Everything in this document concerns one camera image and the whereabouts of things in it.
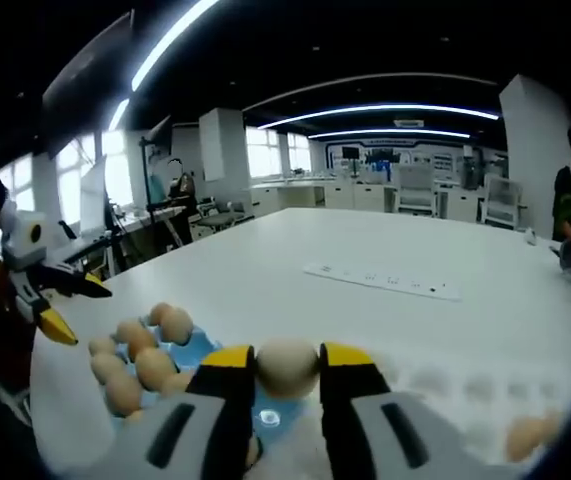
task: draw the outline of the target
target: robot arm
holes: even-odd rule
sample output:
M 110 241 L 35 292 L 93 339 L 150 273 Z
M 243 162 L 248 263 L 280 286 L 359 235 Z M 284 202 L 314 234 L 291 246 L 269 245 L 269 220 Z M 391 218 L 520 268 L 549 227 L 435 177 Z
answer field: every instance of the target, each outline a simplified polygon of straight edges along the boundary
M 74 332 L 40 290 L 55 288 L 93 298 L 112 294 L 96 277 L 47 260 L 45 220 L 43 213 L 17 210 L 16 204 L 6 198 L 0 211 L 3 260 L 10 271 L 16 307 L 23 318 L 35 323 L 50 340 L 75 345 L 78 340 Z
M 201 362 L 187 392 L 161 400 L 123 428 L 76 480 L 238 479 L 252 435 L 255 361 L 249 345 Z M 516 470 L 468 455 L 456 429 L 420 400 L 391 392 L 371 358 L 321 345 L 322 429 L 335 480 L 512 480 Z

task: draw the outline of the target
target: computer screen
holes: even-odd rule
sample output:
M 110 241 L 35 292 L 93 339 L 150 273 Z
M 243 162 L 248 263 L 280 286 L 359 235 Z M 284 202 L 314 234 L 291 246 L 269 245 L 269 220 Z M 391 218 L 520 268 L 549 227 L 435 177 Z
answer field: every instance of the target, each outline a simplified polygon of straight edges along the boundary
M 360 158 L 360 151 L 357 147 L 343 147 L 343 158 L 358 160 Z

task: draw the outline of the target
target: egg carton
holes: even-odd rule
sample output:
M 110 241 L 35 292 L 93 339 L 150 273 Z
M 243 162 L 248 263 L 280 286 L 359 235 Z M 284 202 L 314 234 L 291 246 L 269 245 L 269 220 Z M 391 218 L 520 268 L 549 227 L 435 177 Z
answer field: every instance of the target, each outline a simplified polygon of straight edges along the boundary
M 508 463 L 505 441 L 515 418 L 571 412 L 569 372 L 509 361 L 483 364 L 414 349 L 394 351 L 393 356 L 372 354 L 390 388 L 424 401 L 457 428 L 465 450 L 488 464 Z M 545 447 L 539 447 L 518 465 L 525 472 L 544 453 Z
M 189 341 L 185 345 L 177 345 L 172 342 L 164 342 L 161 338 L 160 327 L 150 325 L 149 315 L 139 317 L 138 320 L 152 332 L 158 348 L 167 352 L 176 367 L 181 372 L 194 371 L 198 368 L 203 358 L 212 352 L 223 348 L 221 343 L 212 341 L 204 330 L 194 325 Z M 115 335 L 112 338 L 116 342 L 116 355 L 124 362 L 128 373 L 136 377 L 136 367 L 129 360 L 127 345 L 118 343 Z M 262 448 L 267 451 L 279 441 L 279 439 L 291 428 L 304 407 L 302 400 L 278 400 L 270 398 L 261 385 L 256 382 L 256 396 L 252 408 L 252 423 L 256 436 L 260 439 Z M 159 400 L 160 394 L 143 388 L 141 397 L 141 409 L 154 406 Z M 123 427 L 124 419 L 113 416 L 113 424 L 116 429 Z

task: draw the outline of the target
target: egg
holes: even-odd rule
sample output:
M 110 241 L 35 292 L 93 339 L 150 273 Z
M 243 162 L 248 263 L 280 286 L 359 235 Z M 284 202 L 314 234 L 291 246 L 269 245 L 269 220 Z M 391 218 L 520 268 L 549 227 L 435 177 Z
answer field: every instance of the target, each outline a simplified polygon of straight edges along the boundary
M 109 378 L 105 384 L 105 396 L 112 413 L 127 417 L 141 408 L 143 387 L 135 377 L 123 370 Z
M 158 348 L 145 348 L 136 357 L 136 375 L 146 389 L 159 391 L 163 382 L 176 373 L 170 356 Z
M 149 324 L 156 326 L 160 325 L 161 318 L 173 310 L 173 307 L 169 303 L 161 302 L 154 305 L 151 312 L 149 312 Z
M 125 320 L 116 327 L 116 340 L 120 343 L 129 343 L 134 335 L 144 329 L 138 320 Z
M 520 462 L 529 457 L 538 447 L 545 433 L 544 421 L 535 417 L 519 417 L 509 428 L 505 454 L 511 462 Z
M 161 387 L 161 397 L 167 398 L 171 397 L 175 393 L 186 391 L 194 373 L 195 370 L 190 370 L 187 372 L 175 373 L 174 375 L 167 377 Z
M 138 422 L 143 417 L 143 410 L 136 410 L 134 413 L 131 413 L 126 419 L 125 423 L 128 425 L 131 423 Z
M 256 355 L 256 366 L 265 392 L 278 399 L 301 398 L 310 393 L 318 381 L 316 349 L 304 340 L 265 343 Z
M 116 355 L 110 353 L 97 353 L 90 362 L 92 372 L 101 385 L 115 373 L 125 371 L 125 363 Z
M 89 341 L 88 347 L 92 356 L 97 353 L 116 354 L 116 343 L 110 337 L 93 338 Z
M 185 345 L 194 330 L 189 314 L 182 308 L 174 308 L 165 312 L 161 318 L 161 338 L 164 342 L 174 342 L 177 345 Z
M 141 328 L 132 333 L 127 344 L 127 356 L 130 361 L 136 361 L 136 356 L 146 348 L 155 348 L 157 345 L 154 334 L 146 328 Z

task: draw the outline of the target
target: led light strip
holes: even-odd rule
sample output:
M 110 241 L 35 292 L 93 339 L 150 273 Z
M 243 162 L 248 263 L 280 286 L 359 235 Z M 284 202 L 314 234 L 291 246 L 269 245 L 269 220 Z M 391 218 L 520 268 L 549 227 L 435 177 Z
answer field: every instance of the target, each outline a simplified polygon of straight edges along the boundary
M 264 128 L 275 127 L 276 125 L 282 125 L 284 123 L 298 122 L 299 120 L 306 120 L 308 118 L 324 117 L 327 115 L 340 115 L 343 113 L 361 113 L 361 112 L 372 112 L 379 110 L 427 110 L 431 112 L 450 112 L 450 113 L 460 113 L 462 115 L 472 115 L 475 117 L 488 118 L 490 120 L 498 120 L 499 115 L 481 112 L 478 110 L 469 110 L 467 108 L 457 108 L 457 107 L 444 107 L 440 105 L 421 105 L 415 103 L 407 104 L 390 104 L 390 105 L 363 105 L 358 107 L 346 107 L 346 108 L 336 108 L 333 110 L 324 110 L 322 112 L 308 113 L 307 115 L 300 115 L 298 117 L 290 117 L 284 120 L 279 120 L 278 122 L 268 123 L 267 125 L 261 125 L 259 130 Z
M 161 58 L 163 53 L 169 48 L 169 46 L 185 31 L 187 28 L 194 23 L 198 18 L 203 15 L 207 10 L 216 5 L 220 0 L 199 0 L 192 8 L 190 8 L 185 15 L 178 19 L 178 21 L 172 25 L 163 38 L 156 44 L 156 46 L 149 53 L 145 61 L 141 64 L 136 75 L 132 78 L 132 92 L 138 90 L 141 86 L 145 77 L 152 70 L 158 59 Z M 109 129 L 116 130 L 118 124 L 125 114 L 125 110 L 129 105 L 129 99 L 123 100 L 119 103 L 112 120 L 109 122 Z
M 319 133 L 308 138 L 337 137 L 340 135 L 361 135 L 368 133 L 419 133 L 427 135 L 443 135 L 445 137 L 469 138 L 468 133 L 444 132 L 441 130 L 423 130 L 420 128 L 376 128 L 373 130 L 345 130 L 342 132 Z

